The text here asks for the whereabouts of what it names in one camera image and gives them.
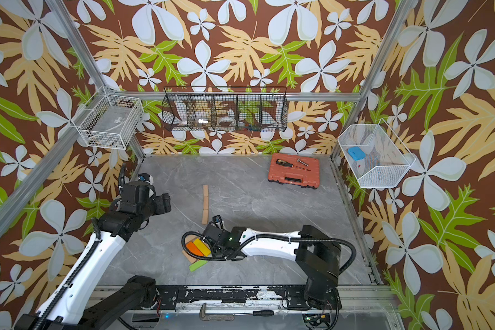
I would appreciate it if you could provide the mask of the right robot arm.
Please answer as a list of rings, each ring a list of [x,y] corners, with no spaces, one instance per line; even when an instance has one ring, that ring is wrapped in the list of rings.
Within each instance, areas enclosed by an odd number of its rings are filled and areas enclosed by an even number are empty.
[[[242,261],[247,257],[274,257],[294,261],[307,275],[303,296],[305,310],[341,309],[339,276],[356,260],[356,247],[344,239],[331,238],[312,225],[287,233],[261,232],[236,226],[225,229],[218,221],[203,233],[188,231],[182,249],[202,261]]]

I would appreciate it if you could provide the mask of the wooden block number 70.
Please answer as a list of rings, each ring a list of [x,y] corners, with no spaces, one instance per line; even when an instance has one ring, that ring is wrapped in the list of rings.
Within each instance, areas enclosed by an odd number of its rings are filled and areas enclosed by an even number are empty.
[[[209,210],[209,196],[204,196],[203,199],[203,209]]]

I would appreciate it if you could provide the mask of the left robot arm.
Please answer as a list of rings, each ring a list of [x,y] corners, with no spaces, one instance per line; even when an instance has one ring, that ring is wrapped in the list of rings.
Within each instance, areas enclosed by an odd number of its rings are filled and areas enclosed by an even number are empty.
[[[22,315],[15,329],[106,329],[130,309],[158,306],[155,279],[139,275],[103,301],[87,306],[109,264],[131,236],[145,228],[150,217],[171,210],[169,194],[158,195],[147,173],[129,182],[125,170],[120,170],[118,188],[119,198],[104,215],[92,220],[87,247],[63,282],[36,312]]]

